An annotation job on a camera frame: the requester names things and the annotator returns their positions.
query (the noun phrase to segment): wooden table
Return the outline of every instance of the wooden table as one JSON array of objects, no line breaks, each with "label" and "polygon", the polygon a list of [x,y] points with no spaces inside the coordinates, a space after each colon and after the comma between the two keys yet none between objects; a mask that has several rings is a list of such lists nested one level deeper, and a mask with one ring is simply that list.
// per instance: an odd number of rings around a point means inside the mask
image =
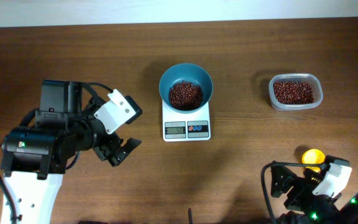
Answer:
[{"label": "wooden table", "polygon": [[[182,62],[214,82],[206,142],[162,139],[158,82]],[[269,80],[293,72],[319,78],[319,107],[272,109]],[[143,141],[119,167],[90,150],[68,170],[51,223],[186,223],[189,207],[195,223],[255,223],[267,217],[261,168],[309,148],[350,160],[339,207],[358,190],[358,18],[0,29],[0,142],[39,106],[43,79],[104,83],[144,111],[118,130]],[[276,216],[285,198],[272,200]]]}]

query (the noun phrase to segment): yellow round object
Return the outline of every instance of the yellow round object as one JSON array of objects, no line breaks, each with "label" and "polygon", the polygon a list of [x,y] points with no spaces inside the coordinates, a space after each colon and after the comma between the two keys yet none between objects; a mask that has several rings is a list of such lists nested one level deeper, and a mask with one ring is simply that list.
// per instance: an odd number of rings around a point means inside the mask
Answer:
[{"label": "yellow round object", "polygon": [[[303,164],[320,164],[323,163],[326,159],[326,156],[323,152],[318,149],[310,149],[307,150],[302,156],[302,163]],[[307,167],[315,172],[319,172],[319,167]]]}]

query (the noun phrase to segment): blue bowl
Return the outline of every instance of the blue bowl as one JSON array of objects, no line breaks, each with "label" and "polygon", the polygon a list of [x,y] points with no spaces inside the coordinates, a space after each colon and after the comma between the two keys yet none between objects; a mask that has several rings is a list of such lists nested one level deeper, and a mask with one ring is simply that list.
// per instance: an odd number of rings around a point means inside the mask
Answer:
[{"label": "blue bowl", "polygon": [[[194,110],[184,111],[178,110],[172,107],[169,102],[169,90],[173,87],[174,84],[180,83],[182,81],[191,82],[194,85],[199,85],[201,91],[203,92],[203,101],[200,104],[200,107]],[[168,105],[168,107],[178,113],[193,113],[201,109],[208,101],[211,99],[214,86],[212,84],[212,79],[208,72],[198,65],[192,63],[181,63],[170,67],[162,75],[160,79],[160,96],[162,100]]]}]

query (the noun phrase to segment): clear plastic container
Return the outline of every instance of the clear plastic container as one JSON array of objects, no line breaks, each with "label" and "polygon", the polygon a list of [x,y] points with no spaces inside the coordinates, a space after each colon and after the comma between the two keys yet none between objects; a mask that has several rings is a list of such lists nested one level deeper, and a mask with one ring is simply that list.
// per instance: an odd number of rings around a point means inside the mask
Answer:
[{"label": "clear plastic container", "polygon": [[[286,105],[277,101],[274,90],[273,84],[275,82],[306,82],[310,85],[311,90],[313,91],[313,98],[314,103],[308,103],[303,105]],[[270,83],[268,84],[268,92],[270,94],[270,102],[272,107],[276,110],[304,110],[315,108],[323,100],[323,90],[321,89],[320,81],[311,74],[305,73],[292,73],[292,74],[283,74],[283,75],[276,75]]]}]

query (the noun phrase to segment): pile of beans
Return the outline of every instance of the pile of beans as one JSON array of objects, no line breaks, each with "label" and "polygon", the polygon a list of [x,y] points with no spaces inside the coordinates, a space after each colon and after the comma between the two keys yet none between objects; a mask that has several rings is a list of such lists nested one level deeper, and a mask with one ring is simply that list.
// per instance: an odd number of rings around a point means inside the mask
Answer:
[{"label": "pile of beans", "polygon": [[300,105],[313,103],[313,91],[307,83],[302,82],[275,82],[274,95],[280,103]]},{"label": "pile of beans", "polygon": [[191,82],[176,83],[169,90],[169,102],[178,110],[197,109],[203,101],[201,87]]}]

